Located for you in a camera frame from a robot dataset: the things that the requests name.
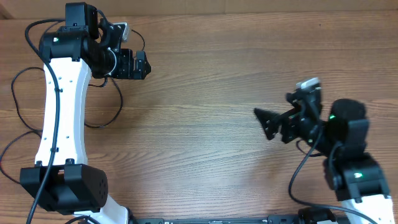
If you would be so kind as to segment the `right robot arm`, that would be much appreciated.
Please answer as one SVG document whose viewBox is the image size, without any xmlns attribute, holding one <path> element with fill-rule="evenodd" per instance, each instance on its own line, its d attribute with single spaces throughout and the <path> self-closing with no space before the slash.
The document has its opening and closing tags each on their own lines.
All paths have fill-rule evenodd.
<svg viewBox="0 0 398 224">
<path fill-rule="evenodd" d="M 369 120 L 365 106 L 355 100 L 336 100 L 327 120 L 319 93 L 298 91 L 286 100 L 292 109 L 279 114 L 254 109 L 268 140 L 281 135 L 283 143 L 305 142 L 309 150 L 296 168 L 288 186 L 289 197 L 304 205 L 303 221 L 315 223 L 327 218 L 334 221 L 333 211 L 344 212 L 350 223 L 394 223 L 390 189 L 379 163 L 366 152 Z M 293 184 L 310 157 L 325 157 L 324 175 L 334 191 L 339 206 L 311 203 L 294 196 Z"/>
</svg>

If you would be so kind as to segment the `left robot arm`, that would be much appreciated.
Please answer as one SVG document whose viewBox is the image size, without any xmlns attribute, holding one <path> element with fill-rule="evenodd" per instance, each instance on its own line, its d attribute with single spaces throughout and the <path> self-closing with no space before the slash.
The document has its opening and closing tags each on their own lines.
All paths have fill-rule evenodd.
<svg viewBox="0 0 398 224">
<path fill-rule="evenodd" d="M 33 196 L 33 207 L 74 221 L 134 223 L 131 210 L 110 196 L 105 172 L 88 165 L 86 92 L 92 78 L 142 80 L 150 64 L 144 51 L 122 48 L 128 24 L 110 23 L 92 5 L 66 4 L 61 22 L 34 48 L 44 63 L 44 126 L 34 166 L 21 169 L 20 183 Z"/>
</svg>

